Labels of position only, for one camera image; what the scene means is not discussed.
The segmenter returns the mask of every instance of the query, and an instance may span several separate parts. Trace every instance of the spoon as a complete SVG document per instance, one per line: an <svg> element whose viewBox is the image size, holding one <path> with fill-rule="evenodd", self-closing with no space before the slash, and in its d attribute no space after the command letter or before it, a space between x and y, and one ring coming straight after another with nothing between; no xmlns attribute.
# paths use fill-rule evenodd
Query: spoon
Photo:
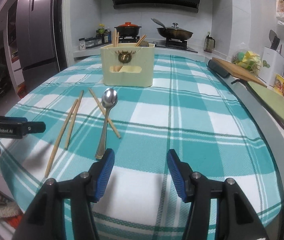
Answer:
<svg viewBox="0 0 284 240"><path fill-rule="evenodd" d="M118 102L118 95L116 91L112 88L106 89L102 95L102 105L105 108L105 117L104 117L104 123L103 123L99 146L97 149L97 153L95 154L95 158L97 160L101 160L104 155L105 143L106 143L107 119L109 117L110 110L116 105L117 102Z"/></svg>
<svg viewBox="0 0 284 240"><path fill-rule="evenodd" d="M154 19L154 18L151 18L151 20L154 21L156 24L162 26L164 29L166 29L165 25L162 22L160 22L159 20Z"/></svg>

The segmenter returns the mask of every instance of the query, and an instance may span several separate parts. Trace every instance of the blue gripper pad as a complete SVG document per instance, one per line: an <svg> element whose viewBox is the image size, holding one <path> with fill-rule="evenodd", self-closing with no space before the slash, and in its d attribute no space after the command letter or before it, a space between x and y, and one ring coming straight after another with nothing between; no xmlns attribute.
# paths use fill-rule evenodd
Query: blue gripper pad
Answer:
<svg viewBox="0 0 284 240"><path fill-rule="evenodd" d="M103 197L107 183L114 165L114 151L106 149L102 159L92 164L89 174L92 175L90 182L90 191L92 193L93 202L98 202Z"/></svg>
<svg viewBox="0 0 284 240"><path fill-rule="evenodd" d="M193 172L191 167L188 163L181 162L173 149L168 151L166 160L178 196L184 203L192 201L194 186L190 179L190 175Z"/></svg>

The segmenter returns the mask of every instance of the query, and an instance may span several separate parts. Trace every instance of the red pot lid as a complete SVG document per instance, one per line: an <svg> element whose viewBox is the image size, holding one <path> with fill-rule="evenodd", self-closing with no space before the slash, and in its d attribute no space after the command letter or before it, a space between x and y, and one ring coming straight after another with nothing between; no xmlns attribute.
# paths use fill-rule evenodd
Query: red pot lid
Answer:
<svg viewBox="0 0 284 240"><path fill-rule="evenodd" d="M122 26L137 26L137 25L132 24L131 22L126 22L125 24L119 25L119 27L122 27Z"/></svg>

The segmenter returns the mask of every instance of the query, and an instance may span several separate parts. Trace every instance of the teal and white tablecloth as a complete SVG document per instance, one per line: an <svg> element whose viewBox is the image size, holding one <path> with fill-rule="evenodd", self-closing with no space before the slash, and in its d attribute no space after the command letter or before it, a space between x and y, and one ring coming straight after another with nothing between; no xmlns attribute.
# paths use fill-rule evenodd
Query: teal and white tablecloth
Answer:
<svg viewBox="0 0 284 240"><path fill-rule="evenodd" d="M75 98L84 90L69 150L60 143L50 177L63 181L95 162L104 116L97 97L107 88L100 56L88 57L36 88L7 116L43 121L42 134L1 139L0 170L26 210L44 182L55 139ZM104 197L93 206L101 239L181 239L189 211L177 196L166 152L173 148L194 171L210 179L233 177L264 225L280 212L277 168L250 114L202 62L155 55L152 87L115 87L118 104L110 117L106 146L115 164ZM211 203L209 239L214 238L216 201ZM73 239L70 202L65 201L68 239Z"/></svg>

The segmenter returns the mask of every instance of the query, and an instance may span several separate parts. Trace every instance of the refrigerator handle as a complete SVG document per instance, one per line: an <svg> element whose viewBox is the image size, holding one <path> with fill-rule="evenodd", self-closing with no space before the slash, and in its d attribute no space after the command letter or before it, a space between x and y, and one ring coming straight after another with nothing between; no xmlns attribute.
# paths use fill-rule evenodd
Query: refrigerator handle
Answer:
<svg viewBox="0 0 284 240"><path fill-rule="evenodd" d="M33 7L34 7L34 0L32 0L31 11L33 11Z"/></svg>

